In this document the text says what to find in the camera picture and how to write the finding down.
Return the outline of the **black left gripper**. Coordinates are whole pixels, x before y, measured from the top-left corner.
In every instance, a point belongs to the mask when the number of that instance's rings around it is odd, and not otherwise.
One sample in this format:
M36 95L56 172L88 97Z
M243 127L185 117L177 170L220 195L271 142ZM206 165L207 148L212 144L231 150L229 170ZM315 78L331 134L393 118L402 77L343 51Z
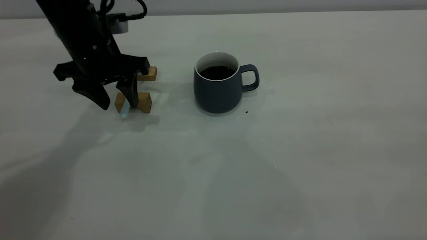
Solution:
M137 107L137 73L149 72L150 64L146 57L122 54L108 25L58 25L54 32L72 58L56 65L53 73L59 81L66 78L83 80L74 81L73 91L107 110L110 98L105 88L96 82L111 82L125 75L118 80L116 88L132 108Z

